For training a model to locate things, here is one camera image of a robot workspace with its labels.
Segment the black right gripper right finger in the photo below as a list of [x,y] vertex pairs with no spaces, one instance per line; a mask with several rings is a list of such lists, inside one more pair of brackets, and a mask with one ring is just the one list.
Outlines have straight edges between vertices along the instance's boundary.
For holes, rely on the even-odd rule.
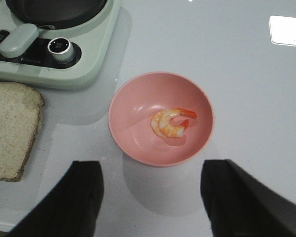
[[229,159],[204,161],[200,193],[215,237],[296,237],[296,204]]

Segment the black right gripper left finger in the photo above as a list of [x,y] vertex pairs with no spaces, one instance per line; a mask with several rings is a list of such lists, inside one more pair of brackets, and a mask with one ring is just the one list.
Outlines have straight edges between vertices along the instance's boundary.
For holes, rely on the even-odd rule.
[[92,237],[103,195],[100,163],[73,161],[55,187],[7,235]]

